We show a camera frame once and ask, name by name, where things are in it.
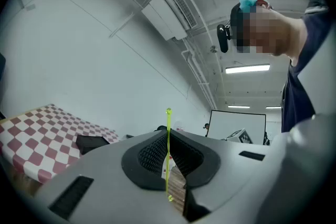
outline ceiling light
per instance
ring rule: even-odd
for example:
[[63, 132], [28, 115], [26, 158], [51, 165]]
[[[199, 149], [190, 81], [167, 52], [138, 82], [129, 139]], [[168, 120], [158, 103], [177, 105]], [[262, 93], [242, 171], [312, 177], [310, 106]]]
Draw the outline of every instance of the ceiling light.
[[228, 108], [232, 108], [232, 109], [249, 109], [250, 106], [246, 106], [246, 105], [228, 105]]
[[254, 71], [267, 71], [270, 65], [254, 65], [254, 66], [243, 66], [243, 67], [228, 67], [225, 68], [227, 74], [232, 73], [242, 73], [242, 72], [254, 72]]

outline person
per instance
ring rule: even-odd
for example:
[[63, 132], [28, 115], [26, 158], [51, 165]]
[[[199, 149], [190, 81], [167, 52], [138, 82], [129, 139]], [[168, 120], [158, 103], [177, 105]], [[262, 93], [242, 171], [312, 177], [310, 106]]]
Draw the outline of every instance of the person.
[[266, 145], [266, 146], [269, 146], [270, 145], [270, 141], [268, 139], [268, 136], [267, 136], [267, 132], [265, 131], [265, 134], [264, 134], [264, 142], [263, 142], [263, 145]]
[[164, 125], [160, 125], [159, 127], [157, 127], [156, 130], [154, 131], [162, 131], [162, 130], [167, 130], [167, 126], [164, 126]]
[[328, 9], [293, 19], [273, 10], [267, 0], [239, 0], [231, 10], [233, 41], [239, 52], [286, 55], [290, 59], [282, 102], [282, 132], [315, 114], [298, 74], [321, 47], [332, 23]]
[[208, 132], [209, 132], [209, 124], [205, 123], [203, 129], [207, 129], [205, 137], [208, 137]]
[[309, 0], [308, 6], [305, 10], [305, 14], [314, 14], [317, 12], [328, 11], [326, 0]]

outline whiteboard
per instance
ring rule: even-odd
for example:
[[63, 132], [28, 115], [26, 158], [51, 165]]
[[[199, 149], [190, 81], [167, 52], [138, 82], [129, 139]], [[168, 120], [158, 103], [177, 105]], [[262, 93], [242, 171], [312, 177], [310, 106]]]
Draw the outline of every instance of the whiteboard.
[[267, 137], [270, 141], [273, 141], [274, 136], [281, 134], [281, 122], [266, 121]]
[[208, 137], [227, 138], [232, 133], [245, 128], [253, 144], [262, 145], [266, 127], [265, 114], [247, 114], [212, 110]]

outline checkered tablecloth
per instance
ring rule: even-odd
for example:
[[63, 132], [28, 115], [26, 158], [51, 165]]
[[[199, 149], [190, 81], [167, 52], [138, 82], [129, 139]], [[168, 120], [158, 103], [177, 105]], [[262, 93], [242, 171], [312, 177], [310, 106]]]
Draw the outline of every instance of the checkered tablecloth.
[[0, 154], [19, 172], [44, 183], [81, 157], [77, 135], [118, 142], [114, 130], [93, 125], [53, 104], [0, 125]]

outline air conditioner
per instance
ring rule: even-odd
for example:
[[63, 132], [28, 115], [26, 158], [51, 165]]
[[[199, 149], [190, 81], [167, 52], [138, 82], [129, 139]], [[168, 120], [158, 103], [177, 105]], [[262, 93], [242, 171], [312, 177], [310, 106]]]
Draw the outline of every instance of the air conditioner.
[[197, 26], [197, 21], [184, 0], [151, 0], [142, 13], [165, 40], [185, 38], [186, 31]]

